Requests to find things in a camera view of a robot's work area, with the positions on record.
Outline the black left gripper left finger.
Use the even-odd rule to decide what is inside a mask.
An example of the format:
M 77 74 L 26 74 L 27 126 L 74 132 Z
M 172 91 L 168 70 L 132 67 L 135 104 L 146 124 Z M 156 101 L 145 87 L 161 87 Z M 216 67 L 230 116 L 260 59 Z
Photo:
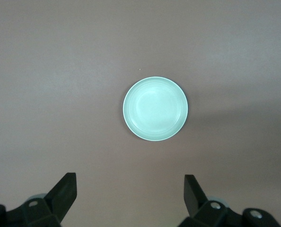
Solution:
M 0 204 L 0 227 L 60 227 L 76 197 L 76 173 L 66 173 L 44 196 L 33 196 L 10 211 Z

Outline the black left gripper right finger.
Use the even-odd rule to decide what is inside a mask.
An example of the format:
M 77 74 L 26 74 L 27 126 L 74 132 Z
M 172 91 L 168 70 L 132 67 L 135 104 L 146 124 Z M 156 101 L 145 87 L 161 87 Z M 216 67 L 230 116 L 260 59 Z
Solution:
M 268 212 L 247 208 L 237 214 L 222 202 L 209 200 L 194 175 L 184 177 L 184 202 L 189 216 L 180 227 L 278 227 Z

